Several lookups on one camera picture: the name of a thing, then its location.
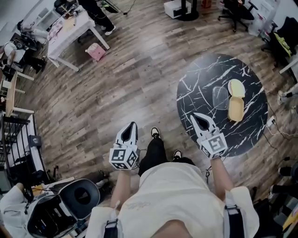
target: metal rack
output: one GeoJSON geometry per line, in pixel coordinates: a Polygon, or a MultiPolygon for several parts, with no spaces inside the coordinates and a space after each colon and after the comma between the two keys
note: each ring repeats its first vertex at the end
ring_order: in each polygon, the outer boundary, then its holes
{"type": "Polygon", "coordinates": [[[24,145],[24,141],[29,140],[29,123],[30,120],[1,117],[0,165],[4,166],[13,184],[20,178],[30,178],[30,175],[36,171],[31,147],[24,145]]]}

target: wooden floor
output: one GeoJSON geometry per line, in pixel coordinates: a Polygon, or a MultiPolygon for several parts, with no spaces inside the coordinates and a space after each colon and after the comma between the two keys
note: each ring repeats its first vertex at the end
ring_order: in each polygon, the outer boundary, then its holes
{"type": "MultiPolygon", "coordinates": [[[[115,1],[123,11],[132,2],[115,1]]],[[[108,163],[109,149],[117,132],[130,121],[138,124],[140,149],[146,149],[151,127],[157,126],[169,157],[175,149],[181,149],[202,171],[208,168],[210,162],[180,122],[176,90],[183,69],[195,58],[213,52],[235,56],[252,67],[278,117],[279,129],[289,134],[296,132],[298,117],[278,106],[276,97],[278,90],[289,89],[293,80],[274,68],[270,53],[260,50],[260,38],[249,35],[241,26],[233,33],[230,20],[217,20],[220,11],[214,2],[209,9],[199,6],[200,17],[191,22],[168,17],[163,3],[136,0],[127,16],[110,14],[117,30],[105,37],[111,49],[98,63],[84,52],[91,43],[98,42],[89,35],[82,39],[82,46],[75,42],[62,55],[80,68],[78,73],[48,62],[34,82],[19,81],[26,94],[18,95],[16,106],[35,111],[47,169],[58,165],[62,178],[113,171],[108,163]]],[[[280,180],[277,164],[285,156],[295,158],[298,151],[297,139],[272,136],[267,129],[265,135],[276,149],[262,136],[248,153],[224,161],[235,184],[257,186],[259,198],[280,180]]],[[[137,176],[134,181],[136,189],[137,176]]],[[[209,184],[212,188],[212,172],[209,184]]]]}

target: round table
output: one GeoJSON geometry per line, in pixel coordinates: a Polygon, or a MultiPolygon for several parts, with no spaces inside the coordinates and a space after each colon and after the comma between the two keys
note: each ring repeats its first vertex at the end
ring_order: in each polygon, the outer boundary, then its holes
{"type": "Polygon", "coordinates": [[[250,150],[261,138],[268,116],[261,81],[244,62],[225,54],[207,54],[191,63],[179,80],[177,108],[186,132],[195,142],[197,136],[190,115],[198,112],[213,118],[228,145],[224,156],[237,156],[250,150]],[[245,87],[244,117],[240,122],[229,120],[227,109],[213,106],[213,88],[228,89],[231,79],[240,80],[245,87]]]}

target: black pants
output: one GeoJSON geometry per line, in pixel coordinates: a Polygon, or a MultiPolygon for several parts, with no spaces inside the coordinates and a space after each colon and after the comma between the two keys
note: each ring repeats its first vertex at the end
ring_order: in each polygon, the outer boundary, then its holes
{"type": "Polygon", "coordinates": [[[22,61],[24,64],[32,66],[35,70],[40,69],[45,64],[45,61],[42,59],[32,57],[30,52],[25,52],[22,61]]]}
{"type": "MultiPolygon", "coordinates": [[[[141,176],[148,169],[166,162],[168,162],[168,160],[166,151],[164,150],[163,141],[160,138],[153,139],[148,145],[145,157],[140,162],[139,176],[141,176]]],[[[195,165],[191,159],[186,157],[176,159],[173,162],[195,165]]]]}
{"type": "Polygon", "coordinates": [[[273,185],[272,193],[289,194],[290,196],[298,199],[298,184],[293,184],[289,186],[273,185]]]}
{"type": "Polygon", "coordinates": [[[79,0],[79,4],[88,12],[88,15],[100,26],[105,26],[106,31],[113,30],[114,25],[110,19],[104,14],[95,0],[79,0]]]}

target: pink bag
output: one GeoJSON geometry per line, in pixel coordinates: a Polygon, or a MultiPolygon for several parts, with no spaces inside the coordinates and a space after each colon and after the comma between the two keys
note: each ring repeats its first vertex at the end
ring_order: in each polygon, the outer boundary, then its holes
{"type": "Polygon", "coordinates": [[[106,53],[103,48],[97,43],[93,43],[89,46],[87,50],[85,50],[93,59],[99,61],[102,56],[106,53]]]}

